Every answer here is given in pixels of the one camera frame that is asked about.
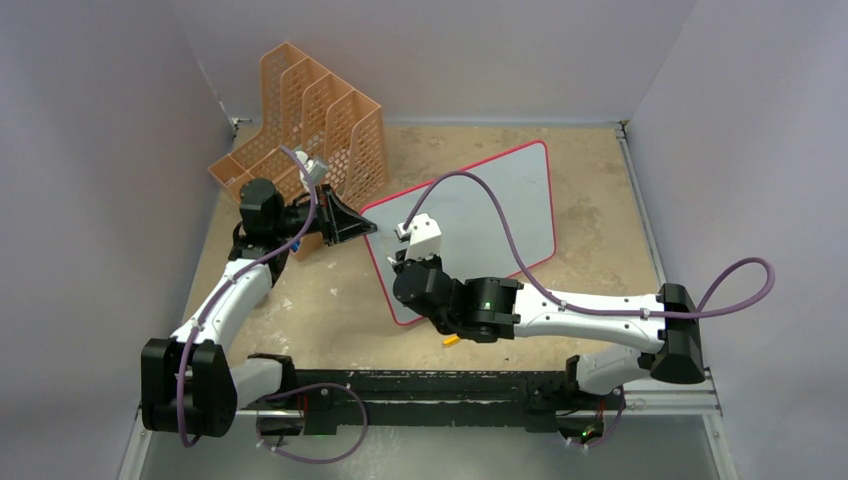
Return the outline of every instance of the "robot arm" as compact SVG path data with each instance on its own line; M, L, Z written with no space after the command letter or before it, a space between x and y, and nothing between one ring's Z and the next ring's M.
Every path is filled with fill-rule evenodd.
M326 171L319 161L309 160L306 165L310 173ZM345 206L329 185L317 187L316 194L316 216L308 233L321 232L326 245L376 231L376 225ZM142 350L141 410L144 425L150 430L178 430L176 373L180 355L194 327L199 331L188 347L191 370L184 395L189 434L224 435L237 409L282 389L285 370L293 368L288 357L254 355L243 365L230 369L225 352L250 312L277 282L288 251L253 266L238 278L236 272L279 249L298 232L308 219L308 201L301 201L305 198L302 195L286 205L274 184L267 179L248 182L242 187L240 196L242 221L233 231L229 262L213 291L219 292L225 285L229 286L210 295L170 338L151 339ZM214 305L207 320L198 325L197 320L209 302Z
M573 387L596 395L651 376L692 384L704 380L697 320L649 317L598 317L552 304L538 290L514 279L475 278L465 282L442 270L441 231L426 214L408 229L395 229L409 242L393 259L395 297L427 317L439 333L456 334L479 343L540 335L602 340L616 345L599 354L569 359L566 373ZM686 289L666 284L657 295L606 297L552 292L557 298L592 309L693 311Z

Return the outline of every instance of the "white wall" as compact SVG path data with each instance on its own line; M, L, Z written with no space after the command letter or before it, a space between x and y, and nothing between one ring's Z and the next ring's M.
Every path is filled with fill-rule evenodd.
M114 478L227 121L164 0L0 4L0 477Z
M259 58L292 41L388 121L630 118L695 0L173 0L230 115L259 117Z
M746 480L848 471L846 25L846 2L699 0L629 129L670 280L777 269L763 303L701 323Z

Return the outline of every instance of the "purple cable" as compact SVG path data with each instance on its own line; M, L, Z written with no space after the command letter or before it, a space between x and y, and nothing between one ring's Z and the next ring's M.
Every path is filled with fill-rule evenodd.
M436 187L436 185L438 185L442 180L445 180L446 178L455 176L468 177L471 180L474 180L475 182L477 182L478 185L483 187L483 190L485 190L486 194L489 195L489 199L492 201L492 204L494 204L495 210L497 210L498 212L498 217L500 217L501 219L501 225L503 225L504 233L506 234L506 241L507 243L509 243L509 249L510 251L512 251L512 256L513 258L515 258L515 263L518 264L518 268L521 269L521 272L527 277L530 283L533 284L534 287L536 287L536 290L538 290L539 293L541 293L545 298L557 305L562 305L564 308L571 310L572 312L577 312L583 315L595 315L603 317L641 317L643 315L643 312L641 310L595 310L592 308L580 307L568 303L564 304L562 300L554 296L553 293L551 293L548 289L542 286L542 284L539 283L538 280L536 280L536 277L533 276L533 274L530 272L530 269L527 268L527 265L524 264L524 262L521 260L521 257L518 255L518 249L515 247L515 241L512 238L512 232L509 229L509 224L506 221L506 216L504 215L503 209L501 208L501 204L495 197L494 192L492 192L492 189L489 188L488 185L486 185L486 182L484 182L480 177L474 175L473 173L464 171L448 172L434 180L433 183L431 183L427 187L427 189L424 190L424 193L421 195L418 201L415 202L415 205L412 207L412 211L409 212L409 216L406 218L406 222L404 222L403 224L404 230L409 228L409 224L412 222L412 219L418 213L418 210L421 208L421 204L424 203L424 200L427 198L428 195L430 195L430 192ZM735 305L719 308L717 310L710 310L706 312L703 311L710 297L712 297L713 293L715 293L719 285L721 285L721 283L739 267L747 265L749 263L757 263L766 270L766 281L763 285L763 288L761 288L759 292L755 293L747 300L739 302ZM765 298L765 296L768 295L769 292L771 292L772 287L774 287L774 267L771 265L771 263L760 257L743 258L742 260L739 260L738 262L734 263L733 265L726 268L723 272L721 272L718 278L716 278L715 281L713 281L712 285L710 285L710 288L707 289L707 293L704 295L704 298L701 299L701 303L698 305L698 308L695 312L652 311L650 312L649 316L692 320L698 318L719 317L730 313L736 313L740 310L744 310L750 307L751 305Z
M347 388L343 385L339 385L337 383L316 383L316 384L313 384L313 385L307 385L305 387L296 388L294 390L289 390L288 392L275 393L273 395L268 395L268 396L264 397L263 400L278 400L278 399L281 399L281 398L290 397L292 395L297 395L299 393L308 392L310 390L317 390L319 388L336 388L336 389L339 389L339 390L344 390L348 395L353 397L353 399L356 400L356 403L359 405L359 411L362 412L362 432L360 432L359 438L356 440L356 443L354 443L353 446L350 447L350 449L348 451L342 453L341 455L332 457L332 458L309 458L309 457L302 457L300 455L295 455L294 453L289 453L289 452L286 452L284 450L280 450L277 447L272 447L271 445L268 444L268 442L265 441L265 439L262 438L262 431L259 428L259 419L257 419L256 420L256 436L259 437L259 443L263 447L265 447L266 449L268 449L269 451L271 451L273 453L276 453L278 455L282 455L286 458L290 458L290 459L298 461L298 462L308 463L310 465L326 465L328 463L335 463L335 462L338 462L339 460L344 460L345 458L353 455L353 452L355 452L356 449L358 449L359 446L362 445L362 441L365 440L365 435L368 433L368 413L365 411L365 403L362 401L361 398L359 398L359 395L357 395L356 392L354 392L353 390L351 390L351 389L349 389L349 388Z
M612 435L612 432L614 432L616 427L618 427L618 422L621 421L621 414L624 413L627 401L624 398L624 385L621 385L620 387L618 387L618 389L621 390L621 403L618 405L618 413L615 414L615 418L612 420L612 425L610 425L610 428L606 429L601 438L595 440L591 444L586 444L589 446L589 448L595 448L597 446L600 446L602 443L606 442L607 439L609 439L610 435Z
M312 224L312 220L315 218L315 206L318 203L318 199L315 195L315 183L312 181L312 176L309 175L309 170L306 169L300 160L298 160L297 156L285 145L280 145L280 150L283 151L286 155L291 157L294 161L294 164L297 165L297 168L303 173L303 177L306 179L306 184L309 186L309 213L306 217L306 222L301 227L300 231L295 234L294 237L291 238L285 245L282 247L268 253L267 255L250 262L246 267L237 271L231 280L227 280L224 282L220 288L215 290L212 295L209 297L209 300L206 302L206 305L203 307L203 310L200 311L200 315L197 317L197 325L202 326L206 322L206 317L209 316L209 313L218 303L218 300L221 299L221 296L224 295L224 292L230 287L230 285L234 285L236 280L241 278L242 275L249 272L251 268L259 265L261 263L265 263L268 260L274 258L282 252L285 252L295 242L300 240L300 238L306 233L309 229L309 226ZM197 338L198 327L194 327L189 332L188 339L186 339L185 346L183 347L182 355L180 356L180 367L177 371L177 431L180 434L180 442L182 442L183 446L186 448L193 447L197 440L200 438L200 435L196 435L193 439L188 439L188 433L186 432L186 423L185 423L185 376L186 369L188 368L188 355L191 350L191 345L194 344L194 340Z

